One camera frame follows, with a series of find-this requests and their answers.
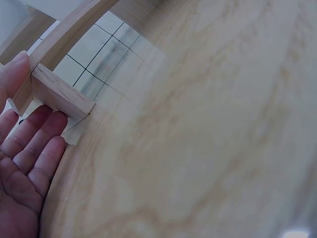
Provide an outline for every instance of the palm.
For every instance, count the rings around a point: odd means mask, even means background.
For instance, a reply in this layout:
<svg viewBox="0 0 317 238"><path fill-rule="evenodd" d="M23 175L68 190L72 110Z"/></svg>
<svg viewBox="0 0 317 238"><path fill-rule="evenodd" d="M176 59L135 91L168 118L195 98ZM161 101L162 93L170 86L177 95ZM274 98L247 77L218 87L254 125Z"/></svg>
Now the palm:
<svg viewBox="0 0 317 238"><path fill-rule="evenodd" d="M0 70L0 113L28 70L27 57ZM40 106L6 139L17 121L13 110L0 116L0 237L32 238L38 234L43 201L65 150L60 135L67 117Z"/></svg>

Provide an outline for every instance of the wooden block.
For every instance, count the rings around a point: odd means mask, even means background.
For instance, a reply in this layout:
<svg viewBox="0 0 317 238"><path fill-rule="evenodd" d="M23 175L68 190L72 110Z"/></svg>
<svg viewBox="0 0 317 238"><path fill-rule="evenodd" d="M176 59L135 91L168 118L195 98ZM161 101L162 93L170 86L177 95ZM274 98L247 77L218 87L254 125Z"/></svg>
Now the wooden block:
<svg viewBox="0 0 317 238"><path fill-rule="evenodd" d="M85 118L95 105L42 64L32 73L32 93L35 100L65 113L71 119Z"/></svg>
<svg viewBox="0 0 317 238"><path fill-rule="evenodd" d="M32 9L30 15L0 46L0 62L9 63L19 52L29 50L55 19Z"/></svg>
<svg viewBox="0 0 317 238"><path fill-rule="evenodd" d="M53 71L77 41L117 2L118 0L85 0L32 52L30 55L31 72L39 63ZM11 100L11 105L19 115L25 113L30 105L29 99L32 98L32 89L29 87L30 75L25 79L25 87L21 88ZM42 95L42 99L45 103L49 103L49 98L45 98L45 93Z"/></svg>

